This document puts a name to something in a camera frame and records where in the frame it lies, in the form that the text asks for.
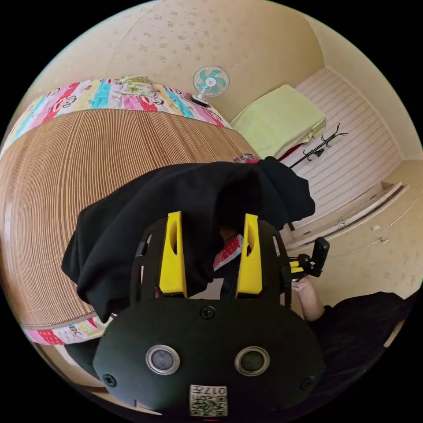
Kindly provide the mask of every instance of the camera lens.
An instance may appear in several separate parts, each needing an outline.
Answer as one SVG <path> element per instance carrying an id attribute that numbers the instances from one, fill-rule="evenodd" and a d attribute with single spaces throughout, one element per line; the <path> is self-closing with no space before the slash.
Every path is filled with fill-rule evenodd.
<path id="1" fill-rule="evenodd" d="M 178 353 L 167 345 L 155 345 L 145 356 L 147 366 L 159 375 L 171 375 L 181 363 Z"/>
<path id="2" fill-rule="evenodd" d="M 247 347 L 235 358 L 235 368 L 244 376 L 258 376 L 266 371 L 270 364 L 267 351 L 261 347 Z"/>

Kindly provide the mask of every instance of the black coat rack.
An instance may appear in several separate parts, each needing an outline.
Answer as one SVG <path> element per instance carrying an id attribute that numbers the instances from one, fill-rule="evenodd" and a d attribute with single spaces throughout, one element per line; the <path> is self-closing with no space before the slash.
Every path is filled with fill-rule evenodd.
<path id="1" fill-rule="evenodd" d="M 338 134 L 339 125 L 340 125 L 340 123 L 336 127 L 336 131 L 327 140 L 325 140 L 323 138 L 323 135 L 322 135 L 321 139 L 322 139 L 323 142 L 320 145 L 318 145 L 316 148 L 312 149 L 308 153 L 306 153 L 305 150 L 304 150 L 303 151 L 304 157 L 301 157 L 299 160 L 297 160 L 289 168 L 292 169 L 294 166 L 297 166 L 298 163 L 301 163 L 305 159 L 307 159 L 309 162 L 311 162 L 309 157 L 312 156 L 313 154 L 316 155 L 317 157 L 320 157 L 323 154 L 323 152 L 325 151 L 325 147 L 329 147 L 329 148 L 332 147 L 331 145 L 329 145 L 330 141 L 332 141 L 334 138 L 338 137 L 339 135 L 342 135 L 342 136 L 346 135 L 348 132 L 341 132 L 341 133 Z"/>

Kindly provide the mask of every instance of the qr code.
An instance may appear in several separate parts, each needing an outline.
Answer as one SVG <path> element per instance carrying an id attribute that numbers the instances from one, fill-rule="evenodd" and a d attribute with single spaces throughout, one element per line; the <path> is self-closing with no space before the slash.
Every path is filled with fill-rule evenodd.
<path id="1" fill-rule="evenodd" d="M 192 416 L 224 417 L 228 415 L 225 386 L 191 385 L 189 407 Z"/>

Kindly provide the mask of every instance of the woven bamboo mat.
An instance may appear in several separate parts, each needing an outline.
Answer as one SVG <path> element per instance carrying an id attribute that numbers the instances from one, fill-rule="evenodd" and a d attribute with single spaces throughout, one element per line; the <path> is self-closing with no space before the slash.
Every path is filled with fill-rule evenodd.
<path id="1" fill-rule="evenodd" d="M 162 166 L 255 154 L 236 131 L 167 113 L 87 110 L 22 135 L 0 162 L 0 270 L 21 325 L 93 316 L 60 269 L 78 213 Z"/>

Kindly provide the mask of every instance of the small teal fan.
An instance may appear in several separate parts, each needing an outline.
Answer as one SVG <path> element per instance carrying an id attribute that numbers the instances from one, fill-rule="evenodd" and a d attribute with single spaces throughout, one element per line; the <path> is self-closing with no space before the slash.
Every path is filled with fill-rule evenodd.
<path id="1" fill-rule="evenodd" d="M 193 96 L 193 102 L 207 107 L 209 103 L 204 97 L 215 97 L 225 92 L 229 75 L 220 66 L 203 66 L 195 73 L 193 84 L 199 92 L 198 96 Z"/>

